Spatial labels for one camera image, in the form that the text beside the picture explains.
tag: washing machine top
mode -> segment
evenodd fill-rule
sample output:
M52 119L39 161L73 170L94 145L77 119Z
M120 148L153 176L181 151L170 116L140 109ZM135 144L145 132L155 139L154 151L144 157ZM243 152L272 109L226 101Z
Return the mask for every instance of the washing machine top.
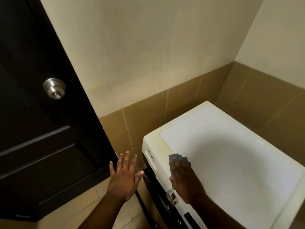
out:
M187 157L207 195L247 229L289 228L305 198L305 168L208 101L146 135L143 153L165 191L168 155Z

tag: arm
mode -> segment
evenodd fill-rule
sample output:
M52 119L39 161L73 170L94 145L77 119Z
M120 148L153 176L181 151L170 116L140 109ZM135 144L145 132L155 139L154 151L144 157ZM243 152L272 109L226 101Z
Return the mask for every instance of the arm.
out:
M110 162L110 183L107 192L78 229L111 229L121 207L135 193L144 171L140 171L135 176L136 155L129 169L129 152L126 152L123 166L122 157L121 154L116 165L116 172L113 163Z
M170 162L170 169L176 178L170 177L170 181L179 196L193 207L208 229L245 229L206 195L193 169L182 159L179 161L181 166L176 158L173 158L174 164Z

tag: whirlpool logo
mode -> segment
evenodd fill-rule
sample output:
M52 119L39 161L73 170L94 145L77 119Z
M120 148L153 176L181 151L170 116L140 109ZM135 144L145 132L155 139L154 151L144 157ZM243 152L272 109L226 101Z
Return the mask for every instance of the whirlpool logo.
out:
M149 153L150 157L153 159L153 161L155 161L154 157L153 157L152 154L150 153L150 150L148 150L148 153Z

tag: forearm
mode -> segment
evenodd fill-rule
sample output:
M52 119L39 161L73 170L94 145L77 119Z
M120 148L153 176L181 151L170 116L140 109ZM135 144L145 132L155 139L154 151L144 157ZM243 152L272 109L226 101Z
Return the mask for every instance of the forearm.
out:
M191 206L198 213L208 229L245 229L215 204L207 195L200 197L196 202L191 204Z
M106 193L78 229L111 229L123 204L124 201Z

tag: floor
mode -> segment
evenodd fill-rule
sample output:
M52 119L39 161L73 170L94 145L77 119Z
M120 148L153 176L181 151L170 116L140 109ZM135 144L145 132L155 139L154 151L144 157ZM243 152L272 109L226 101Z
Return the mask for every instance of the floor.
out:
M37 223L18 222L0 219L3 229L77 229L90 212L105 195L110 179L106 179L95 187L87 190L75 199L56 209ZM161 229L166 229L161 216L154 206L143 180L140 181L138 192ZM135 195L121 208L113 229L142 229L149 228L139 201Z

